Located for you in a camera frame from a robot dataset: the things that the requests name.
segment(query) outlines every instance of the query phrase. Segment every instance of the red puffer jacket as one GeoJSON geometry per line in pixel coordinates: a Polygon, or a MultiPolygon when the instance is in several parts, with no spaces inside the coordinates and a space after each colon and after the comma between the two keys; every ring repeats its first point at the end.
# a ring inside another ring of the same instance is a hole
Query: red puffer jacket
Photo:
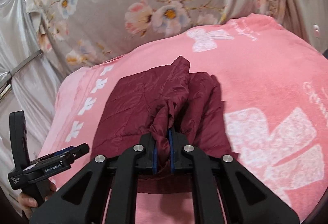
{"type": "Polygon", "coordinates": [[[156,140],[160,173],[139,180],[139,192],[190,191],[186,177],[169,176],[167,131],[173,124],[208,155],[237,157],[225,134],[219,82],[204,72],[189,74],[189,67],[180,56],[171,65],[122,78],[106,102],[91,158],[120,155],[148,132],[156,140]]]}

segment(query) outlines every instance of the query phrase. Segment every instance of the black gripper frame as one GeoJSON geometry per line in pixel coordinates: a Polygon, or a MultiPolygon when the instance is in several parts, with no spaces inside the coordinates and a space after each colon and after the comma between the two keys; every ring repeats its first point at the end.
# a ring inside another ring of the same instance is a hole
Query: black gripper frame
{"type": "MultiPolygon", "coordinates": [[[[288,205],[231,156],[210,157],[189,146],[186,136],[174,129],[169,141],[172,173],[192,177],[196,224],[224,224],[225,218],[227,224],[300,223],[288,205]]],[[[32,215],[30,223],[101,224],[104,218],[105,224],[132,224],[138,175],[155,172],[156,147],[149,133],[118,157],[92,159],[32,215]]]]}

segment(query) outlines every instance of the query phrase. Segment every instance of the white leaf print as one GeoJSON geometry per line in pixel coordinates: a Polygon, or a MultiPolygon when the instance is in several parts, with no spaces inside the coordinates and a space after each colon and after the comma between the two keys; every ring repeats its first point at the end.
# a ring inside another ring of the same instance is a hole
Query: white leaf print
{"type": "Polygon", "coordinates": [[[110,66],[104,67],[104,70],[102,71],[102,73],[100,74],[100,76],[104,76],[106,74],[106,72],[111,71],[113,67],[114,67],[114,65],[110,65],[110,66]]]}
{"type": "Polygon", "coordinates": [[[83,127],[83,123],[79,123],[78,121],[73,122],[73,126],[71,132],[67,135],[65,142],[68,143],[72,138],[76,138],[79,135],[80,130],[83,127]]]}
{"type": "Polygon", "coordinates": [[[108,78],[106,78],[105,80],[98,79],[98,80],[96,81],[96,86],[92,89],[92,91],[91,91],[90,93],[95,93],[98,89],[102,89],[102,88],[104,88],[104,86],[105,86],[105,84],[106,84],[106,82],[107,82],[107,79],[108,79],[108,78]]]}
{"type": "Polygon", "coordinates": [[[84,103],[83,108],[78,112],[78,116],[82,116],[86,110],[90,110],[93,104],[96,102],[97,98],[92,99],[92,97],[88,97],[84,103]]]}
{"type": "Polygon", "coordinates": [[[213,40],[234,39],[233,36],[230,36],[230,34],[223,29],[210,31],[208,33],[206,33],[206,31],[201,28],[192,29],[187,32],[187,36],[193,38],[196,41],[192,46],[193,52],[203,52],[217,48],[218,45],[213,40]]]}
{"type": "Polygon", "coordinates": [[[258,108],[224,115],[227,135],[244,166],[288,205],[286,190],[294,190],[324,178],[321,145],[280,165],[284,158],[302,150],[317,132],[301,108],[283,120],[270,134],[268,121],[258,108]]]}

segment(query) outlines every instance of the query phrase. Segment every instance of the white satin fabric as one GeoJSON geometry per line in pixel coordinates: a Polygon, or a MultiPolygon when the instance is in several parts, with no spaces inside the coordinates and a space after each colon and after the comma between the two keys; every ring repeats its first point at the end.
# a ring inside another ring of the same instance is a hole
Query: white satin fabric
{"type": "MultiPolygon", "coordinates": [[[[39,50],[24,0],[0,0],[0,77],[39,50]]],[[[61,80],[41,54],[12,78],[12,91],[0,100],[0,185],[11,202],[13,191],[8,172],[13,169],[9,137],[9,113],[24,110],[30,159],[39,154],[54,116],[56,93],[61,80]]]]}

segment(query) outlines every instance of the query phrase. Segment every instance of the white butterfly print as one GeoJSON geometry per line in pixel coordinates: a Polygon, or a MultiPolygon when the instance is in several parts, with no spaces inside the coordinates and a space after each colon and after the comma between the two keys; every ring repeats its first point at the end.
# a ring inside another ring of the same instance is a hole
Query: white butterfly print
{"type": "Polygon", "coordinates": [[[187,36],[196,40],[192,46],[193,52],[203,52],[217,48],[218,45],[213,40],[234,39],[233,36],[223,29],[206,32],[205,29],[197,28],[187,31],[187,36]]]}

